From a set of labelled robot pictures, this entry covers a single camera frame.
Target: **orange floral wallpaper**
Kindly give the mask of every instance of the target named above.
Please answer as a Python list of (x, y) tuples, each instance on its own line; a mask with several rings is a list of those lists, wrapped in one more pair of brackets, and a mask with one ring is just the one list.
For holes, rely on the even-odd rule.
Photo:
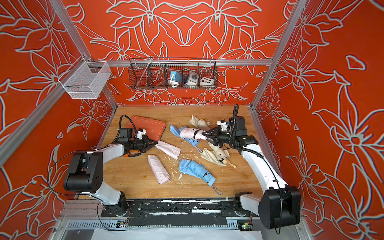
[(80, 54), (45, 0), (0, 0), (0, 42), (1, 145)]
[(383, 27), (383, 1), (308, 1), (257, 105), (316, 240), (384, 238)]
[(63, 188), (72, 151), (95, 149), (112, 115), (99, 99), (64, 94), (0, 168), (0, 239), (48, 239), (66, 199)]
[[(49, 1), (0, 0), (0, 144), (56, 87), (80, 56)], [(0, 239), (48, 239), (68, 197), (63, 192), (74, 150), (96, 146), (112, 115), (96, 100), (64, 93), (0, 168)]]
[[(292, 0), (63, 0), (95, 60), (140, 57), (271, 58)], [(248, 104), (266, 66), (219, 68), (215, 90), (133, 90), (128, 70), (113, 69), (119, 105)]]

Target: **white cable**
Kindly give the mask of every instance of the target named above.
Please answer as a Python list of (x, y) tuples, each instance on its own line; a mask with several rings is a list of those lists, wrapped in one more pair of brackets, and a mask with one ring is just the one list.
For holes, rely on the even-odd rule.
[(172, 80), (172, 78), (175, 79), (175, 77), (176, 77), (175, 75), (172, 75), (170, 78), (168, 78), (168, 83), (169, 83), (170, 86), (173, 87), (173, 88), (179, 86), (179, 84), (180, 84), (179, 82), (176, 82), (176, 81), (173, 81), (173, 80)]

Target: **umbrella strap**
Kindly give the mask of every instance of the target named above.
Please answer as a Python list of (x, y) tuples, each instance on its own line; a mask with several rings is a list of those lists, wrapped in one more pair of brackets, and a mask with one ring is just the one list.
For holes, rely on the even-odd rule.
[(200, 148), (198, 148), (198, 147), (196, 147), (196, 146), (194, 146), (194, 147), (197, 149), (197, 151), (198, 151), (200, 154), (203, 154), (203, 151), (201, 151)]
[(218, 189), (215, 188), (214, 186), (212, 186), (212, 188), (215, 190), (215, 193), (217, 193), (217, 195), (223, 195), (223, 192), (222, 192), (222, 191), (218, 190)]

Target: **blue umbrella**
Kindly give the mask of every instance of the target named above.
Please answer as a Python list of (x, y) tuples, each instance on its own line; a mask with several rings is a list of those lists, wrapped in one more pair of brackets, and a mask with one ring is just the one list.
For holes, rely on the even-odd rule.
[(223, 194), (220, 190), (213, 186), (216, 178), (212, 176), (212, 174), (200, 163), (197, 163), (193, 160), (182, 159), (179, 161), (179, 170), (182, 173), (203, 179), (208, 184), (208, 186), (213, 187), (218, 195)]

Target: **black cable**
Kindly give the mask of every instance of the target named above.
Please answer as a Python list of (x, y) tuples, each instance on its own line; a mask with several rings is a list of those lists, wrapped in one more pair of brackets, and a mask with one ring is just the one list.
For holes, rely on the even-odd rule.
[(98, 204), (97, 204), (97, 207), (96, 207), (97, 218), (99, 219), (99, 222), (103, 225), (103, 227), (105, 227), (106, 230), (112, 232), (112, 230), (109, 229), (109, 228), (107, 228), (107, 227), (101, 222), (101, 220), (100, 220), (100, 217), (99, 217), (99, 205), (100, 205), (100, 203), (98, 203)]
[(120, 116), (120, 120), (119, 120), (119, 131), (120, 131), (120, 128), (121, 128), (121, 120), (122, 120), (123, 117), (126, 117), (126, 118), (132, 123), (132, 126), (133, 126), (133, 128), (135, 129), (135, 133), (136, 133), (136, 135), (137, 135), (137, 129), (136, 129), (135, 124), (132, 122), (132, 120), (131, 120), (127, 115), (124, 115), (124, 114)]
[(137, 129), (136, 129), (136, 126), (135, 126), (135, 124), (133, 123), (133, 121), (132, 121), (127, 115), (121, 115), (121, 116), (120, 116), (120, 120), (119, 120), (119, 129), (118, 129), (118, 133), (116, 134), (116, 137), (115, 137), (115, 139), (112, 141), (112, 143), (113, 143), (114, 141), (116, 141), (116, 140), (119, 138), (119, 135), (120, 135), (120, 129), (121, 129), (121, 120), (122, 120), (123, 117), (126, 117), (126, 118), (132, 123), (132, 126), (133, 126), (133, 128), (135, 129), (135, 133), (136, 133), (136, 136), (137, 136)]
[[(48, 187), (49, 187), (53, 192), (55, 192), (55, 193), (57, 193), (57, 194), (60, 194), (60, 195), (64, 195), (64, 196), (82, 196), (82, 195), (83, 195), (83, 196), (90, 196), (89, 194), (64, 194), (64, 193), (56, 192), (56, 191), (53, 190), (53, 188), (49, 185), (49, 173), (51, 172), (53, 166), (55, 166), (59, 161), (61, 161), (61, 160), (64, 159), (66, 156), (68, 156), (68, 155), (70, 155), (71, 153), (74, 153), (74, 152), (84, 152), (84, 151), (73, 151), (73, 152), (68, 153), (68, 154), (65, 155), (64, 157), (60, 158), (59, 160), (57, 160), (57, 161), (51, 166), (51, 168), (49, 168), (49, 170), (48, 170), (48, 175), (47, 175), (47, 185), (48, 185)], [(98, 217), (100, 223), (103, 225), (103, 227), (105, 227), (105, 229), (107, 229), (108, 231), (112, 231), (111, 229), (108, 229), (108, 228), (101, 222), (100, 217), (99, 217), (99, 210), (98, 210), (98, 208), (99, 208), (100, 203), (103, 202), (103, 201), (102, 201), (100, 198), (98, 198), (98, 197), (95, 197), (95, 196), (92, 196), (92, 197), (93, 197), (93, 198), (96, 198), (96, 199), (98, 199), (98, 200), (100, 201), (100, 202), (97, 204), (97, 207), (96, 207), (96, 213), (97, 213), (97, 217)]]
[[(280, 189), (279, 182), (277, 181), (277, 178), (276, 178), (275, 174), (273, 173), (271, 167), (269, 166), (269, 164), (267, 163), (267, 161), (265, 160), (263, 155), (261, 155), (260, 153), (254, 151), (252, 149), (248, 149), (248, 148), (244, 148), (244, 147), (235, 147), (235, 146), (232, 145), (232, 134), (233, 134), (233, 131), (234, 131), (234, 128), (235, 128), (236, 116), (237, 116), (238, 110), (239, 110), (239, 105), (236, 104), (235, 107), (233, 108), (233, 121), (232, 121), (231, 131), (229, 132), (229, 146), (231, 148), (233, 148), (233, 149), (236, 149), (236, 150), (241, 150), (241, 151), (246, 151), (246, 152), (253, 153), (256, 156), (258, 156), (259, 158), (263, 159), (264, 162), (266, 163), (266, 165), (268, 166), (269, 170), (272, 172), (273, 177), (275, 178), (275, 181), (277, 183), (277, 187)], [(275, 228), (275, 231), (276, 231), (277, 235), (280, 235), (280, 231), (281, 231), (281, 214), (283, 212), (283, 199), (281, 197), (281, 191), (279, 191), (279, 195), (280, 195), (280, 226), (279, 226), (279, 233), (277, 232), (277, 230)]]
[(225, 145), (225, 143), (223, 144), (224, 145), (224, 147), (226, 148), (226, 149), (230, 149), (231, 147), (227, 147), (226, 145)]

